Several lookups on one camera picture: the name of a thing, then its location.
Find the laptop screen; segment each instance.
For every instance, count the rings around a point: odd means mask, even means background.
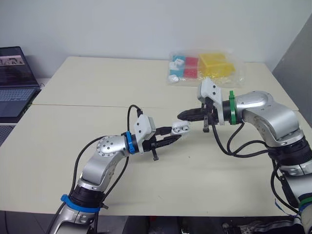
[[[0,88],[35,87],[38,83],[19,46],[0,48]]]

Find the blue block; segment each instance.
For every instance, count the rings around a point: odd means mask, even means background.
[[[172,62],[174,62],[176,59],[183,60],[185,62],[185,56],[182,55],[173,55],[172,56]]]
[[[183,77],[183,70],[170,70],[170,75],[176,75],[177,77]]]

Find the laptop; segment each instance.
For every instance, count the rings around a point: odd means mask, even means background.
[[[21,48],[0,48],[0,117],[18,117],[38,90]]]

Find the plastic bag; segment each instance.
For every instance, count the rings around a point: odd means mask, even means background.
[[[206,78],[223,88],[242,87],[243,62],[225,52],[188,51],[172,53],[167,80],[170,84],[198,86]]]

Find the yellow block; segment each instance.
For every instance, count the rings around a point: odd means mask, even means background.
[[[228,77],[235,72],[234,65],[223,53],[199,54],[198,70],[204,78]]]

